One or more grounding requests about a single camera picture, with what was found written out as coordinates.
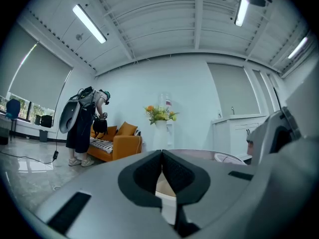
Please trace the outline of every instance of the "window blind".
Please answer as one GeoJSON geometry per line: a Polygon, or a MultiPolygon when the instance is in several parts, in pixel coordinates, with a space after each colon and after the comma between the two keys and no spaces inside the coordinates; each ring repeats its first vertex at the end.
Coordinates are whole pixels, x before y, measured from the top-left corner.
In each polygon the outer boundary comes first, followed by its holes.
{"type": "Polygon", "coordinates": [[[10,92],[54,110],[71,69],[38,43],[18,71],[10,92]]]}
{"type": "Polygon", "coordinates": [[[241,67],[208,64],[217,88],[223,116],[259,114],[257,99],[246,72],[241,67]]]}
{"type": "Polygon", "coordinates": [[[12,79],[36,41],[14,24],[0,50],[0,96],[6,97],[12,79]]]}

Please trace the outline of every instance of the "white sneaker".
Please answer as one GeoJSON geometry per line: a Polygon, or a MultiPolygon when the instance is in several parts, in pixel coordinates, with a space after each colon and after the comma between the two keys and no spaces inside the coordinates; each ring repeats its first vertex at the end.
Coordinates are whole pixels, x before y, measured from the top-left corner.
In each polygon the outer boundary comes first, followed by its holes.
{"type": "Polygon", "coordinates": [[[69,166],[75,166],[81,164],[81,160],[78,160],[77,158],[69,159],[69,166]]]}
{"type": "Polygon", "coordinates": [[[86,166],[90,166],[90,165],[93,165],[93,164],[94,164],[94,161],[91,160],[90,157],[88,157],[87,159],[82,160],[81,166],[86,167],[86,166]]]}

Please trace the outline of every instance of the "white ceiling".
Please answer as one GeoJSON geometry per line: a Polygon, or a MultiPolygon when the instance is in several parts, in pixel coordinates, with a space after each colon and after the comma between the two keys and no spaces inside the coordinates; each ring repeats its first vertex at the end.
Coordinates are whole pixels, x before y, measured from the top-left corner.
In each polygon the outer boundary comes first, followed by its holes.
{"type": "Polygon", "coordinates": [[[184,52],[233,55],[279,72],[292,67],[300,56],[293,60],[287,56],[308,33],[298,11],[287,0],[274,0],[266,7],[249,5],[243,26],[238,27],[234,24],[238,2],[32,0],[27,9],[97,75],[136,60],[184,52]],[[73,13],[78,3],[107,37],[105,43],[99,43],[73,13]]]}

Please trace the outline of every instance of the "white cabinet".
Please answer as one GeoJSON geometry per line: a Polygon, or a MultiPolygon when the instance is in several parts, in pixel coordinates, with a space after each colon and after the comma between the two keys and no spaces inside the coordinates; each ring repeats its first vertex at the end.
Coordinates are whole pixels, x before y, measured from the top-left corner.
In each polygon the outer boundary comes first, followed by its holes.
{"type": "Polygon", "coordinates": [[[266,116],[241,118],[230,116],[212,121],[214,151],[229,153],[244,160],[247,155],[247,135],[266,120],[266,116]]]}

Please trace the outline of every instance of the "person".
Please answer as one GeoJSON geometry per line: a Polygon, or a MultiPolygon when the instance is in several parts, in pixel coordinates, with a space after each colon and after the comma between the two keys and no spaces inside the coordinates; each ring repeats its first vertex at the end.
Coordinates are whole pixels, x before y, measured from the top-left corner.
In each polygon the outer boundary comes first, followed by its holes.
{"type": "Polygon", "coordinates": [[[81,164],[83,167],[94,164],[94,161],[88,157],[87,151],[90,145],[91,125],[95,108],[99,118],[103,119],[102,105],[108,104],[111,95],[108,91],[93,91],[85,98],[80,99],[81,109],[77,120],[68,132],[66,147],[69,148],[69,166],[81,164]],[[82,155],[82,161],[75,157],[75,153],[82,155]]]}

